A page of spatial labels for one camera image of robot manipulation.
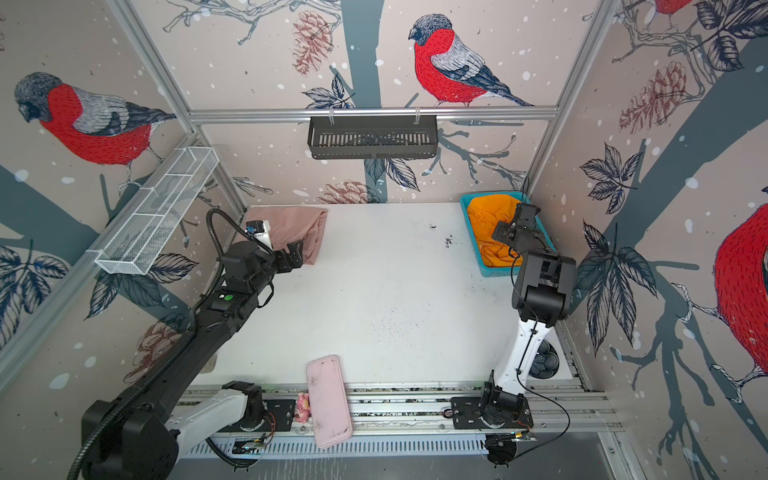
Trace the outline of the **teal plastic basket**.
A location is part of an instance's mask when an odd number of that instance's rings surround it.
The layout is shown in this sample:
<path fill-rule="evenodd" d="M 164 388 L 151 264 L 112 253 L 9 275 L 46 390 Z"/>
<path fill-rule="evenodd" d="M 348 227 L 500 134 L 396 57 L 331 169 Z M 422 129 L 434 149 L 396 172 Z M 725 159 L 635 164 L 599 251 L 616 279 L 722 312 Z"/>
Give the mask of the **teal plastic basket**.
<path fill-rule="evenodd" d="M 522 260 L 515 262 L 517 252 L 492 239 L 499 222 L 510 222 L 519 204 L 528 204 L 522 192 L 477 192 L 464 195 L 459 204 L 469 233 L 470 242 L 480 273 L 486 278 L 517 275 Z"/>

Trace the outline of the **pink shorts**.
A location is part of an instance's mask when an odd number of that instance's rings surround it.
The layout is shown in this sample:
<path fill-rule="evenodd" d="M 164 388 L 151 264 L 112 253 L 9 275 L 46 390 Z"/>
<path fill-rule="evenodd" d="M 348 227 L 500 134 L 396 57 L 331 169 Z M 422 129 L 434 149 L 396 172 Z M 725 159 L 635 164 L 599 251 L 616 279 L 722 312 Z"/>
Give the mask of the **pink shorts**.
<path fill-rule="evenodd" d="M 309 206 L 252 207 L 245 215 L 242 227 L 250 221 L 267 221 L 269 239 L 275 250 L 284 250 L 289 243 L 303 241 L 302 258 L 305 265 L 318 259 L 328 219 L 328 210 Z"/>

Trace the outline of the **orange shorts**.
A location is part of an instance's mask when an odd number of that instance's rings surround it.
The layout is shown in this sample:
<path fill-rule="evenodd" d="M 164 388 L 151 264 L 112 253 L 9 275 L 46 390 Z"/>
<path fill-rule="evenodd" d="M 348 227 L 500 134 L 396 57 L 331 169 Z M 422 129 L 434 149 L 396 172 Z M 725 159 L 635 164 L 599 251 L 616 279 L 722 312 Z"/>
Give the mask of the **orange shorts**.
<path fill-rule="evenodd" d="M 467 213 L 485 267 L 509 268 L 522 264 L 515 250 L 492 238 L 499 222 L 510 223 L 513 220 L 520 203 L 519 199 L 505 194 L 476 197 L 469 202 Z"/>

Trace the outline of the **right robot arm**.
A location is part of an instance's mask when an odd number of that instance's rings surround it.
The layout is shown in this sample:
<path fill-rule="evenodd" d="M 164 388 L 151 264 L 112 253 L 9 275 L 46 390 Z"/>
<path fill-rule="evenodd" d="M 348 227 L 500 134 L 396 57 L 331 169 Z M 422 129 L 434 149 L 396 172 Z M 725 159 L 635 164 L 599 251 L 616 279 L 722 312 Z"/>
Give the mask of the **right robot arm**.
<path fill-rule="evenodd" d="M 498 223 L 492 235 L 521 261 L 511 275 L 517 332 L 485 382 L 479 403 L 481 419 L 492 428 L 532 426 L 525 397 L 530 369 L 547 334 L 569 315 L 576 261 L 549 246 L 538 227 L 539 212 L 535 205 L 520 203 L 513 219 Z"/>

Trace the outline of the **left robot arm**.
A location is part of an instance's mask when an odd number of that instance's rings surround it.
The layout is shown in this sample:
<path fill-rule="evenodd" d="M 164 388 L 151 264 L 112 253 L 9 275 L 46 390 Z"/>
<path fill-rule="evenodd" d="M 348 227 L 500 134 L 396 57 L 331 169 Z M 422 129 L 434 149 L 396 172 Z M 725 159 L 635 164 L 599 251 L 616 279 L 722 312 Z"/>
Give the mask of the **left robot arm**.
<path fill-rule="evenodd" d="M 274 277 L 303 265 L 302 248 L 300 241 L 271 253 L 254 240 L 231 245 L 210 291 L 193 308 L 192 327 L 137 383 L 83 415 L 82 446 L 68 478 L 167 478 L 184 433 L 166 425 L 173 408 L 213 354 L 267 305 L 259 296 L 274 290 Z"/>

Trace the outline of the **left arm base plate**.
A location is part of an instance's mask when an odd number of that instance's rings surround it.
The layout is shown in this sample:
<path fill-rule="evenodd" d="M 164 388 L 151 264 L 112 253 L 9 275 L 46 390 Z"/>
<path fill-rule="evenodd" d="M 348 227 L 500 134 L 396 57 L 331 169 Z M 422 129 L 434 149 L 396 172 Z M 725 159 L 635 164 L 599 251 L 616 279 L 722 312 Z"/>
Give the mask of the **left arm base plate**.
<path fill-rule="evenodd" d="M 296 399 L 288 398 L 264 400 L 264 415 L 259 421 L 243 419 L 223 428 L 222 432 L 289 432 L 294 422 L 296 403 Z"/>

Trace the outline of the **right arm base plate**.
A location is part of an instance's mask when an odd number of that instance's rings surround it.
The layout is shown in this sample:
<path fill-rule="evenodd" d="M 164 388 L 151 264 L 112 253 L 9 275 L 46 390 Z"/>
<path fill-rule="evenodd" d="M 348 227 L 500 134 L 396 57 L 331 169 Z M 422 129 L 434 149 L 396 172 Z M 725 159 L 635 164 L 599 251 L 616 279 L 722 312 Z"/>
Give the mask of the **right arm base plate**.
<path fill-rule="evenodd" d="M 521 394 L 513 396 L 509 405 L 486 404 L 480 397 L 452 397 L 448 410 L 456 430 L 534 427 L 528 400 Z"/>

